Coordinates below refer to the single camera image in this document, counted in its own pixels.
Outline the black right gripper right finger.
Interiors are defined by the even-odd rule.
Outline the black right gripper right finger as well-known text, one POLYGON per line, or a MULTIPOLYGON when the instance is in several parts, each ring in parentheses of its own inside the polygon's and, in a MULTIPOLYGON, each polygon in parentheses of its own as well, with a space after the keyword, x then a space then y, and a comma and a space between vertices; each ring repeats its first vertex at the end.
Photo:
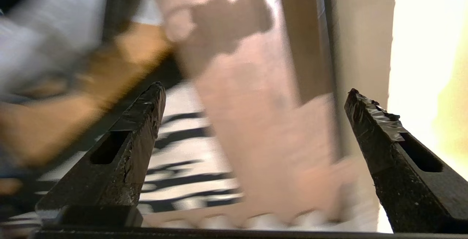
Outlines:
POLYGON ((344 109, 392 230, 466 234, 467 181, 357 89, 344 109))

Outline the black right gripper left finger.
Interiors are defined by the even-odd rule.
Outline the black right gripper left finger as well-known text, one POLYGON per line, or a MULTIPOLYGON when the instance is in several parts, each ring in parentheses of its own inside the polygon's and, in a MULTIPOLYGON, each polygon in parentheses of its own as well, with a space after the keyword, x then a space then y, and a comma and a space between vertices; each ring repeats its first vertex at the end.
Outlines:
POLYGON ((165 103, 164 86, 152 83, 40 199, 35 207, 40 220, 88 223, 135 210, 165 103))

